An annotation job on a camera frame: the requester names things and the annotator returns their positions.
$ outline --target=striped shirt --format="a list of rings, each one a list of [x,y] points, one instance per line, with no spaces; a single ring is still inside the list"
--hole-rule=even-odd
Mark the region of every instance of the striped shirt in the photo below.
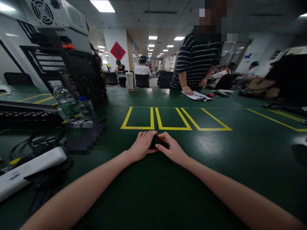
[[[192,30],[180,48],[171,86],[181,88],[179,73],[186,71],[187,85],[197,87],[210,66],[220,64],[223,45],[224,42],[194,42]]]

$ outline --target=water bottle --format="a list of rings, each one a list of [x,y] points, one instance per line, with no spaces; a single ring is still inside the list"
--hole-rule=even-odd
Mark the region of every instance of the water bottle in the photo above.
[[[87,100],[85,96],[79,97],[80,103],[79,108],[85,118],[86,121],[95,119],[96,113],[94,110],[94,106],[91,102],[91,100]]]
[[[53,96],[69,119],[70,123],[83,123],[84,117],[76,103],[76,100],[68,89],[62,85],[60,80],[50,81],[50,83],[53,86]]]

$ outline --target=green workbench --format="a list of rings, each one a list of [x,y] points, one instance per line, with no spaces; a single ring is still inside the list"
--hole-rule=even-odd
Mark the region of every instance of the green workbench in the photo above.
[[[71,156],[74,165],[63,187],[127,150],[139,131],[155,129],[167,131],[192,158],[307,223],[307,160],[297,152],[307,137],[306,126],[299,122],[304,117],[265,110],[261,103],[269,101],[237,93],[196,102],[180,90],[107,89],[109,101],[97,110],[96,119],[109,118],[106,132],[89,155]],[[13,92],[0,100],[56,103],[50,95],[39,96],[42,93],[36,91]],[[0,134],[5,160],[29,132],[10,129]],[[24,215],[33,196],[33,187],[27,186],[0,203],[1,229],[18,229],[26,222]],[[156,153],[125,169],[73,229],[246,228],[198,178]]]

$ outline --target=bottle cap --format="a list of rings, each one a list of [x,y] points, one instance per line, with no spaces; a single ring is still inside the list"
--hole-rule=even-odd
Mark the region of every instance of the bottle cap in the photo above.
[[[87,101],[87,99],[86,99],[85,96],[79,97],[79,100],[80,100],[80,101]]]
[[[59,86],[63,85],[60,80],[55,80],[55,81],[49,81],[52,86]]]

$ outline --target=hand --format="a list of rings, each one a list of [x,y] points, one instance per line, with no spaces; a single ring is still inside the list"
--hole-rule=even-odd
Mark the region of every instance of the hand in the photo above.
[[[139,161],[148,153],[158,152],[158,150],[149,149],[151,141],[153,140],[154,135],[157,133],[158,132],[154,130],[139,132],[136,141],[126,153],[133,161]]]
[[[193,91],[188,86],[182,87],[182,91],[187,95],[190,95],[190,96],[194,95]]]
[[[167,132],[159,134],[158,138],[161,138],[160,140],[169,144],[169,149],[160,144],[156,144],[156,148],[163,152],[169,159],[181,166],[189,161],[190,157],[186,155],[177,141],[173,139]]]
[[[203,79],[200,81],[198,87],[204,87],[204,86],[207,84],[207,81],[208,81],[207,78],[203,78]]]

